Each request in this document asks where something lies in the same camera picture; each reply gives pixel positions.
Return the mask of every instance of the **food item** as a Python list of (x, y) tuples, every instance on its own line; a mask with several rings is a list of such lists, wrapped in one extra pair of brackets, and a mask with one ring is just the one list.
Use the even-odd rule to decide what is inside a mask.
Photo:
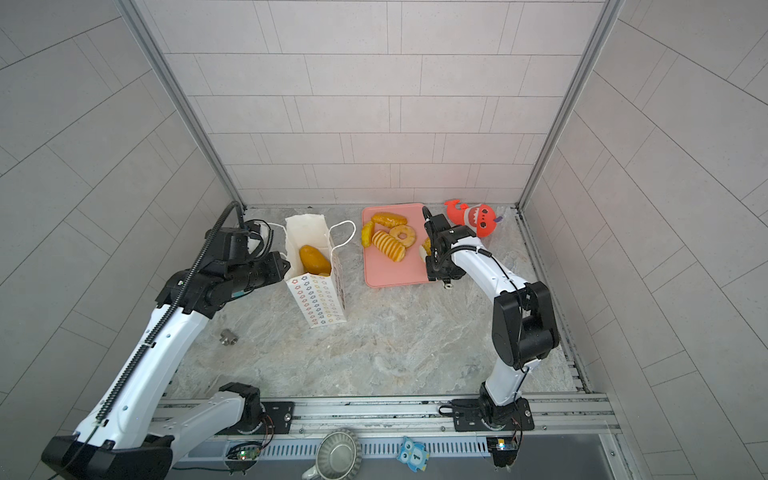
[(397, 227), (398, 225), (405, 225), (408, 223), (408, 219), (403, 215), (391, 214), (390, 212), (378, 212), (371, 217), (371, 221), (387, 228)]
[(304, 270), (312, 275), (328, 276), (331, 274), (331, 262), (329, 262), (320, 250), (311, 245), (304, 245), (299, 249), (299, 257), (304, 265)]
[(395, 240), (402, 243), (405, 248), (408, 248), (416, 243), (416, 231), (408, 225), (398, 225), (397, 227), (392, 227), (392, 229), (389, 231), (389, 234), (395, 237)]
[(406, 256), (406, 248), (387, 232), (381, 230), (375, 232), (373, 244), (393, 262), (399, 262)]
[(365, 248), (368, 248), (371, 246), (371, 239), (373, 238), (373, 227), (374, 227), (373, 220), (369, 221), (365, 225), (362, 226), (362, 230), (360, 231), (360, 243)]

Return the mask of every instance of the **bag handle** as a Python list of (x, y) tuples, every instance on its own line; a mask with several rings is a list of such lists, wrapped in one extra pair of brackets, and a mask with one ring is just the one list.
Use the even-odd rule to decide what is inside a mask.
[(355, 236), (355, 232), (357, 231), (357, 225), (355, 225), (355, 222), (353, 222), (353, 221), (351, 221), (351, 220), (344, 220), (343, 222), (338, 222), (336, 225), (334, 225), (333, 227), (330, 227), (330, 228), (328, 229), (328, 234), (330, 235), (330, 233), (331, 233), (331, 230), (333, 230), (335, 227), (338, 227), (339, 225), (343, 225), (343, 224), (345, 224), (345, 223), (351, 223), (351, 224), (352, 224), (352, 235), (349, 235), (349, 238), (348, 238), (348, 239), (346, 239), (346, 242), (344, 242), (344, 243), (342, 243), (342, 244), (340, 244), (340, 245), (336, 245), (334, 248), (332, 248), (332, 249), (331, 249), (331, 256), (333, 255), (333, 251), (334, 251), (335, 249), (337, 249), (337, 248), (339, 248), (339, 247), (344, 247), (344, 246), (345, 246), (345, 245), (347, 245), (347, 244), (349, 243), (349, 241), (350, 241), (350, 240), (351, 240), (351, 239), (352, 239), (352, 238)]

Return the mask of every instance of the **black cable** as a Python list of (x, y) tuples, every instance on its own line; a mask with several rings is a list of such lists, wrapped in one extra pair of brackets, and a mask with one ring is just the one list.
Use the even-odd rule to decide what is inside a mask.
[[(80, 445), (80, 448), (79, 448), (79, 449), (78, 449), (78, 450), (77, 450), (77, 451), (74, 453), (74, 455), (72, 456), (72, 458), (70, 458), (70, 459), (69, 459), (69, 462), (67, 462), (67, 465), (64, 465), (64, 468), (62, 468), (62, 470), (63, 470), (63, 471), (65, 471), (65, 472), (66, 472), (66, 471), (67, 471), (67, 468), (69, 468), (69, 465), (72, 465), (72, 462), (74, 462), (74, 460), (75, 460), (75, 459), (78, 457), (78, 455), (80, 455), (80, 452), (82, 452), (82, 451), (83, 451), (83, 449), (84, 449), (84, 448), (85, 448), (85, 446), (88, 444), (88, 442), (90, 442), (90, 441), (91, 441), (91, 439), (93, 438), (94, 434), (96, 433), (96, 430), (98, 430), (99, 426), (100, 426), (100, 425), (96, 425), (96, 426), (94, 427), (94, 431), (93, 431), (93, 432), (91, 432), (91, 434), (88, 436), (88, 438), (85, 440), (85, 442), (84, 442), (82, 445)], [(58, 477), (58, 473), (55, 473), (55, 474), (54, 474), (52, 477), (50, 477), (48, 480), (53, 480), (53, 479), (54, 479), (54, 478), (56, 478), (56, 477)]]
[(131, 357), (131, 360), (128, 362), (128, 365), (126, 366), (125, 370), (123, 370), (117, 382), (115, 382), (114, 387), (112, 387), (112, 390), (109, 392), (109, 395), (107, 395), (107, 399), (104, 401), (104, 404), (101, 406), (98, 413), (96, 414), (96, 419), (99, 422), (103, 422), (104, 419), (107, 418), (107, 415), (109, 415), (109, 412), (112, 411), (112, 407), (114, 406), (115, 401), (118, 399), (120, 392), (122, 392), (128, 379), (131, 377), (134, 370), (138, 366), (139, 362), (144, 357), (144, 354), (154, 345), (154, 339), (157, 337), (160, 331), (165, 327), (165, 324), (168, 322), (170, 317), (176, 312), (176, 309), (179, 307), (179, 302), (187, 294), (187, 289), (189, 289), (190, 281), (195, 275), (197, 275), (197, 272), (200, 271), (200, 265), (203, 262), (203, 257), (205, 257), (205, 254), (208, 251), (208, 248), (210, 248), (210, 245), (213, 243), (214, 238), (216, 237), (216, 234), (219, 232), (219, 230), (221, 230), (221, 227), (223, 226), (224, 221), (227, 219), (227, 217), (230, 215), (230, 212), (235, 207), (237, 208), (238, 222), (241, 225), (243, 225), (243, 228), (244, 228), (242, 207), (238, 202), (232, 201), (230, 202), (229, 205), (227, 205), (224, 208), (224, 211), (221, 212), (221, 215), (219, 216), (218, 220), (216, 220), (214, 227), (210, 229), (210, 232), (208, 233), (208, 236), (205, 239), (205, 243), (203, 243), (203, 248), (200, 249), (200, 252), (198, 253), (194, 263), (192, 264), (192, 267), (187, 271), (187, 275), (184, 277), (184, 281), (182, 282), (181, 290), (179, 291), (179, 294), (176, 295), (176, 298), (174, 298), (174, 300), (171, 302), (170, 306), (168, 307), (168, 310), (165, 311), (165, 314), (163, 314), (162, 318), (160, 318), (160, 321), (157, 322), (157, 325), (155, 325), (155, 327), (147, 334), (147, 338), (144, 339), (143, 344), (139, 346), (139, 348), (136, 350), (136, 353)]

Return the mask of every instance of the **wall tile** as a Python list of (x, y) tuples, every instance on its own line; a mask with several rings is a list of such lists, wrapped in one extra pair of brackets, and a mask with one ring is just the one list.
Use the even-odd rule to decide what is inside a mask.
[(654, 129), (645, 115), (595, 73), (579, 97), (576, 112), (622, 167)]
[(639, 29), (727, 78), (766, 31), (768, 5), (759, 0), (654, 2)]
[(768, 263), (734, 280), (723, 288), (741, 316), (750, 324), (764, 343), (768, 343)]
[(418, 55), (306, 55), (305, 58), (315, 95), (419, 94), (422, 59)]
[(718, 285), (768, 260), (766, 226), (660, 130), (627, 173)]
[(510, 8), (506, 3), (403, 3), (402, 52), (494, 55)]
[(266, 53), (252, 2), (151, 0), (169, 53)]
[(694, 263), (696, 257), (687, 247), (682, 247), (643, 278), (645, 286), (653, 293)]
[(214, 172), (208, 161), (197, 150), (179, 167), (155, 201), (177, 226), (182, 227), (213, 179)]
[(578, 55), (532, 55), (520, 95), (565, 95), (580, 58)]
[(661, 265), (683, 242), (616, 160), (610, 160), (589, 195), (640, 276)]
[(526, 55), (425, 55), (422, 95), (517, 95)]
[(119, 16), (100, 0), (9, 2), (0, 8), (0, 28), (29, 56)]
[(23, 159), (111, 94), (73, 41), (3, 68), (0, 145)]
[(112, 342), (112, 346), (109, 347), (106, 355), (104, 355), (104, 359), (98, 364), (98, 368), (96, 368), (93, 376), (88, 380), (88, 384), (82, 389), (77, 402), (74, 403), (76, 409), (90, 412), (106, 394), (107, 389), (114, 381), (114, 377), (123, 368), (125, 361), (134, 351), (136, 343), (141, 339), (141, 335), (147, 328), (152, 310), (157, 305), (154, 299), (158, 293), (148, 286), (141, 293), (138, 301), (136, 299), (133, 300), (130, 316), (125, 321), (117, 338)]
[(602, 309), (600, 313), (592, 317), (589, 321), (587, 321), (587, 328), (589, 329), (589, 333), (592, 335), (595, 334), (598, 330), (606, 326), (607, 324), (613, 322), (616, 319), (616, 316), (614, 315), (614, 311), (611, 310), (609, 306), (606, 306)]
[(672, 68), (672, 65), (679, 56), (680, 55), (675, 50), (669, 48), (663, 55), (661, 55), (661, 60), (656, 64), (656, 67), (654, 67), (654, 70), (643, 84), (637, 97), (632, 101), (635, 107), (640, 108), (641, 110), (645, 108), (645, 104), (650, 100), (650, 96), (654, 94), (657, 88), (659, 88), (659, 84), (664, 80), (664, 77), (667, 76), (667, 72)]
[(214, 95), (309, 95), (302, 55), (195, 55)]
[(605, 295), (600, 290), (568, 225), (565, 225), (560, 234), (553, 238), (552, 246), (558, 255), (563, 273), (571, 284), (571, 291), (584, 316), (584, 321), (588, 322), (608, 305)]
[(172, 241), (157, 220), (142, 215), (74, 309), (119, 331)]
[(208, 87), (208, 82), (203, 76), (203, 71), (200, 69), (194, 54), (166, 54), (164, 57), (185, 94), (213, 94), (210, 91), (210, 87)]
[(434, 143), (434, 134), (352, 134), (357, 164), (432, 163)]
[(645, 461), (654, 475), (692, 475), (694, 473), (682, 450), (647, 453)]
[(404, 132), (477, 131), (482, 119), (483, 97), (403, 97)]
[(402, 53), (402, 2), (386, 3), (387, 53)]
[(109, 348), (114, 338), (118, 335), (112, 329), (108, 329), (106, 326), (93, 320), (82, 316), (80, 313), (72, 310), (64, 322), (61, 324), (61, 328), (69, 330), (72, 333), (76, 333), (81, 337), (89, 339), (92, 342), (96, 342), (99, 345)]
[(768, 178), (768, 105), (678, 58), (643, 109), (737, 198)]
[(742, 203), (758, 217), (768, 212), (768, 180), (744, 197)]
[(389, 187), (389, 165), (323, 165), (315, 168), (319, 188)]
[(259, 25), (261, 26), (261, 32), (264, 34), (267, 51), (269, 53), (282, 53), (283, 49), (280, 47), (280, 38), (277, 36), (275, 22), (272, 19), (270, 3), (254, 2), (253, 7), (256, 9), (256, 14), (259, 16)]
[(662, 383), (654, 387), (654, 393), (696, 478), (760, 478), (749, 452), (701, 375), (691, 373)]
[(336, 197), (330, 188), (281, 188), (259, 190), (265, 205), (333, 205)]
[(271, 2), (283, 53), (386, 53), (384, 2)]
[(64, 219), (70, 227), (77, 230), (80, 235), (89, 239), (97, 247), (101, 248), (105, 253), (113, 254), (118, 248), (119, 243), (109, 233), (103, 231), (96, 223), (83, 215), (83, 213), (75, 208)]
[(558, 149), (578, 179), (584, 180), (603, 151), (603, 144), (574, 112), (558, 140)]
[(11, 392), (108, 258), (61, 223), (0, 286), (0, 391)]
[(498, 99), (491, 132), (545, 134), (558, 112), (560, 97), (502, 97)]
[(142, 141), (88, 194), (78, 209), (121, 242), (171, 175), (149, 142)]
[(634, 100), (667, 48), (631, 26), (616, 22), (594, 70)]
[(160, 225), (162, 225), (172, 237), (176, 237), (176, 235), (179, 234), (179, 227), (170, 219), (168, 214), (160, 208), (160, 205), (158, 205), (157, 202), (152, 202), (147, 208), (147, 212), (149, 212), (155, 220), (160, 222)]
[(423, 204), (442, 204), (455, 198), (462, 202), (480, 204), (485, 202), (487, 188), (416, 188), (413, 191), (414, 201)]
[(531, 175), (531, 165), (491, 165), (480, 166), (476, 187), (523, 188)]
[(690, 361), (690, 357), (685, 351), (675, 353), (643, 369), (645, 378), (650, 386), (658, 385), (659, 383), (664, 383), (695, 371), (696, 366)]
[(104, 57), (99, 53), (99, 50), (96, 49), (96, 45), (94, 45), (94, 42), (88, 37), (88, 33), (82, 33), (72, 40), (77, 44), (80, 51), (83, 52), (83, 55), (85, 55), (96, 72), (98, 72), (99, 76), (104, 80), (104, 83), (107, 84), (112, 93), (123, 88), (123, 84), (120, 83), (118, 77), (115, 76), (107, 61), (105, 61)]
[(0, 204), (8, 206), (0, 229), (3, 246), (0, 281), (11, 274), (90, 190), (48, 147), (40, 148), (0, 177)]
[(592, 335), (589, 334), (587, 323), (584, 316), (581, 315), (571, 287), (565, 279), (563, 269), (557, 260), (552, 264), (548, 271), (548, 280), (551, 283), (552, 291), (557, 292), (555, 302), (559, 305), (559, 312), (562, 315), (566, 328), (568, 329), (568, 339), (570, 347), (576, 352), (576, 357), (581, 360), (581, 365), (589, 365), (600, 357), (598, 349), (594, 346)]
[(432, 164), (400, 165), (400, 186), (421, 187), (425, 179), (434, 187), (461, 188), (467, 184), (469, 165), (442, 165), (435, 168)]
[(196, 206), (181, 227), (181, 232), (176, 235), (155, 274), (160, 278), (171, 278), (174, 273), (189, 268), (205, 242), (205, 233), (212, 226), (211, 220)]
[[(701, 265), (682, 272), (654, 297), (742, 441), (765, 441), (768, 418), (760, 412), (760, 399), (768, 396), (765, 345)], [(736, 370), (722, 362), (734, 352)]]
[(150, 69), (141, 47), (122, 18), (90, 30), (88, 37), (123, 85)]
[(511, 164), (520, 149), (520, 134), (447, 134), (444, 164)]
[(338, 205), (345, 204), (407, 204), (413, 202), (412, 188), (336, 188)]
[(600, 10), (594, 3), (526, 3), (512, 53), (581, 55)]
[(680, 445), (664, 418), (654, 391), (632, 355), (632, 349), (619, 324), (610, 323), (595, 333), (594, 343), (598, 346), (600, 357), (641, 451), (653, 453), (678, 450)]
[(296, 105), (305, 132), (389, 131), (387, 97), (296, 97)]
[(298, 165), (233, 165), (243, 188), (308, 188)]
[(135, 81), (56, 135), (48, 146), (95, 187), (163, 118), (147, 89)]
[(567, 164), (554, 183), (552, 194), (583, 250), (605, 225), (603, 216)]
[(615, 237), (592, 256), (589, 266), (641, 367), (683, 350)]
[[(56, 435), (61, 420), (106, 351), (74, 333), (56, 331), (0, 406), (0, 419), (7, 427), (0, 434), (4, 445), (0, 462), (9, 478), (28, 478), (32, 474), (40, 461), (40, 452)], [(19, 442), (18, 432), (26, 429), (35, 432)]]
[(523, 194), (522, 188), (489, 188), (485, 202), (488, 204), (516, 204)]
[(262, 134), (273, 164), (343, 164), (337, 134)]
[(290, 127), (281, 97), (196, 97), (211, 133), (286, 132)]

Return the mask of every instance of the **black mounting plate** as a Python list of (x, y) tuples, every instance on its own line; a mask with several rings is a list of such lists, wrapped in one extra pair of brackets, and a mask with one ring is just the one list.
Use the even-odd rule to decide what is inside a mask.
[[(514, 422), (509, 422), (500, 429), (490, 429), (482, 421), (480, 404), (477, 399), (456, 399), (452, 400), (451, 403), (466, 408), (462, 408), (460, 412), (453, 412), (453, 428), (457, 432), (511, 432), (520, 429)], [(512, 413), (513, 418), (522, 426), (524, 432), (533, 430), (535, 428), (533, 415), (526, 416), (525, 414), (525, 412), (531, 411), (528, 400), (521, 397), (515, 400), (515, 406), (517, 408)]]
[[(261, 402), (264, 405), (266, 414), (270, 416), (275, 424), (275, 435), (285, 435), (290, 430), (290, 423), (293, 421), (293, 402)], [(286, 422), (286, 414), (290, 415), (290, 420)], [(258, 429), (249, 435), (264, 435), (266, 426), (262, 424)], [(232, 427), (221, 430), (216, 435), (242, 435)]]

